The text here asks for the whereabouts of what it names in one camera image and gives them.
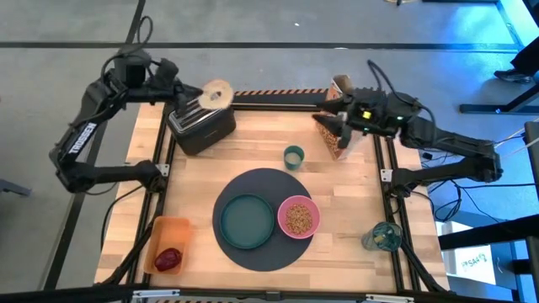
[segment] gray floor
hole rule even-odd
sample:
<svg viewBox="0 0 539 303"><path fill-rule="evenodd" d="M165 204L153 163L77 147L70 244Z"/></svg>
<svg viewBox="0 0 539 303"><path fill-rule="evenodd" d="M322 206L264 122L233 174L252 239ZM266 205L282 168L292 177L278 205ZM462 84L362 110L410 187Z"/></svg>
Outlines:
<svg viewBox="0 0 539 303"><path fill-rule="evenodd" d="M509 14L519 5L506 2ZM93 2L4 0L0 40L123 41L136 0ZM512 39L494 5L410 3L382 0L262 1L154 0L144 14L155 22L152 41L307 41L497 43ZM515 24L522 40L536 35L530 20ZM0 292L41 287L70 195L54 177L47 153L78 111L88 83L114 50L0 49L0 177L31 187L29 198L0 194ZM378 63L398 90L433 109L438 126L499 141L535 117L463 115L461 103L504 104L526 89L492 79L514 54L426 50L151 50L175 61L186 83L222 77L236 89L323 88L332 75L349 74L357 86L373 86L365 61ZM109 124L99 164L123 163L137 107ZM510 141L504 155L521 146ZM525 151L504 158L500 182L531 181ZM115 193L87 197L59 287L90 285L99 260L99 229ZM436 204L453 199L448 187ZM539 211L534 189L476 190L483 210L512 219ZM466 202L462 208L477 211Z"/></svg>

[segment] teal plate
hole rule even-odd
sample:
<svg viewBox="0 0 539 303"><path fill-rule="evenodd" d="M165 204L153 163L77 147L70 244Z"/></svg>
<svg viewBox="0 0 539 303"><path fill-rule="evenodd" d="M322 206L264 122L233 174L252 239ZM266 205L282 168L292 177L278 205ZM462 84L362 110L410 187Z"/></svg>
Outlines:
<svg viewBox="0 0 539 303"><path fill-rule="evenodd" d="M254 194L241 194L227 202L221 213L221 234L230 245L253 249L270 238L275 225L271 206Z"/></svg>

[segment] wooden table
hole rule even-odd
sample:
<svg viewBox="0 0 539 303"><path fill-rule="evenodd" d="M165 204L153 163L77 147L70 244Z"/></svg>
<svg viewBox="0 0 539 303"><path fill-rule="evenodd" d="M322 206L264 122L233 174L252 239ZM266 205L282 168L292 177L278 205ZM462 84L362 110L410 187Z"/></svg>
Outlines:
<svg viewBox="0 0 539 303"><path fill-rule="evenodd" d="M152 158L161 113L159 106L141 106L126 161ZM346 160L335 162L309 113L236 111L235 116L237 129L199 156L187 157L176 148L164 215L189 218L195 231L184 272L180 276L153 275L151 285L394 292L390 253L366 251L360 244L362 234L384 221L372 137L365 137ZM163 153L167 145L163 144ZM289 145L301 146L306 153L299 171L289 173L303 183L318 204L321 225L310 247L290 266L266 273L247 270L219 248L211 224L213 206L227 183L240 173L259 167L285 171L282 152ZM400 167L421 168L417 151L397 141L395 145ZM118 195L137 185L122 183ZM96 282L106 279L131 249L143 196L144 191L139 190L114 208ZM449 289L430 203L415 195L406 203L415 252L436 280ZM145 255L142 251L136 281L141 281ZM402 253L401 263L404 283L411 289Z"/></svg>

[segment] hazard stripe tape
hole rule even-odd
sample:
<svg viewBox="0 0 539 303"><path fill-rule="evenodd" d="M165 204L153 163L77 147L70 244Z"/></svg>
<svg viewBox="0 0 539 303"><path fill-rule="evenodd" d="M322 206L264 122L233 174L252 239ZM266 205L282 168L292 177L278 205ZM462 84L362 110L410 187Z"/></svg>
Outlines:
<svg viewBox="0 0 539 303"><path fill-rule="evenodd" d="M268 89L257 91L237 91L235 96L253 96L253 95L269 95L269 94L296 94L296 93L326 93L327 88L303 88L303 89Z"/></svg>

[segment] toaster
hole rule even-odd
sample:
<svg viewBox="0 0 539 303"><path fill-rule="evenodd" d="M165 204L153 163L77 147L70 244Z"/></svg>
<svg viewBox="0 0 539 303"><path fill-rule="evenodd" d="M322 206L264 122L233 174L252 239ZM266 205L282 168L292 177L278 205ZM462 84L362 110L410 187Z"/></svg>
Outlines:
<svg viewBox="0 0 539 303"><path fill-rule="evenodd" d="M232 107L202 109L197 98L189 101L181 114L169 109L165 117L174 139L188 156L204 151L236 129Z"/></svg>

